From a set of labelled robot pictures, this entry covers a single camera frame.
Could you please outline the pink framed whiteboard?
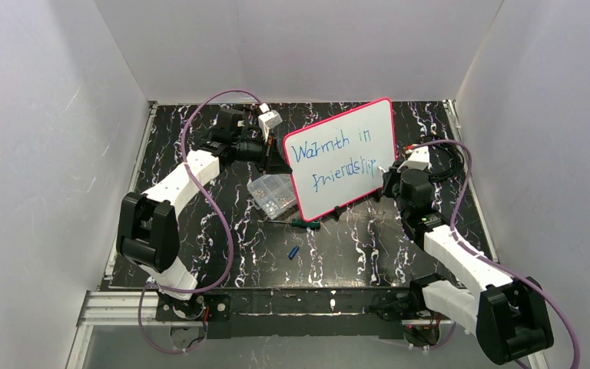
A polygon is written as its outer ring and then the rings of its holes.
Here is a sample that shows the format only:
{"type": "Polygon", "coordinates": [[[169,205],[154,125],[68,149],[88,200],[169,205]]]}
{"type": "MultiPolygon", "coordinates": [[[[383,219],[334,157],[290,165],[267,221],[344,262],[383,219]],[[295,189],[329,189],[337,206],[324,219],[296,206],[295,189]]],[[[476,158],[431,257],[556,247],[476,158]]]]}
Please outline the pink framed whiteboard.
{"type": "Polygon", "coordinates": [[[286,135],[283,150],[300,216],[313,221],[383,186],[396,159],[393,103],[371,101],[286,135]]]}

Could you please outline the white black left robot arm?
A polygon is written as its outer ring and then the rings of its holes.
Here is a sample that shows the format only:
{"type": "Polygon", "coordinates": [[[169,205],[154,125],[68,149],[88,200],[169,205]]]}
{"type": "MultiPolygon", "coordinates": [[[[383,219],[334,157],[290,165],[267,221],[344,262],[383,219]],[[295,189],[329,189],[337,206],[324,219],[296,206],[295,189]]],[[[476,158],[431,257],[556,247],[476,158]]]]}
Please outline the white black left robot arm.
{"type": "Polygon", "coordinates": [[[180,260],[178,217],[187,203],[201,193],[211,201],[204,185],[236,161],[254,163],[263,174],[290,174],[272,133],[282,122],[280,114],[262,104],[257,123],[243,111],[222,108],[215,125],[194,139],[182,164],[142,193],[130,192],[121,202],[116,239],[117,253],[149,273],[159,292],[178,301],[209,291],[180,260]]]}

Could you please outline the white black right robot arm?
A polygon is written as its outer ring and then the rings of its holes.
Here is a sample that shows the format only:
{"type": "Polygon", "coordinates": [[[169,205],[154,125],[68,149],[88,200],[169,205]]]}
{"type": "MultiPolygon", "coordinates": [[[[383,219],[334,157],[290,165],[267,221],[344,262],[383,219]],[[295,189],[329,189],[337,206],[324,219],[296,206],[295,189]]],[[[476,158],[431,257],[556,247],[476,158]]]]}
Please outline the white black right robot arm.
{"type": "Polygon", "coordinates": [[[432,189],[423,169],[393,165],[383,173],[383,195],[395,200],[406,236],[463,286],[438,274],[411,281],[416,309],[438,312],[464,327],[497,365],[551,348],[554,336],[540,286],[490,265],[433,208],[432,189]]]}

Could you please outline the blue marker cap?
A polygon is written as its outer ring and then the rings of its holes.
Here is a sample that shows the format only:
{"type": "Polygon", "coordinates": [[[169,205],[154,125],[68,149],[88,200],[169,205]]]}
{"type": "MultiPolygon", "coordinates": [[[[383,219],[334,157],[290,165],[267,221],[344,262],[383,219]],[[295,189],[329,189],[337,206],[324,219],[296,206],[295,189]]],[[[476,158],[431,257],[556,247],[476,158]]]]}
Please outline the blue marker cap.
{"type": "Polygon", "coordinates": [[[298,254],[299,250],[300,250],[300,247],[299,247],[299,246],[295,246],[295,247],[294,247],[294,248],[293,248],[293,249],[290,251],[290,253],[288,254],[288,258],[289,258],[290,260],[293,260],[293,259],[294,259],[294,258],[297,256],[297,254],[298,254]]]}

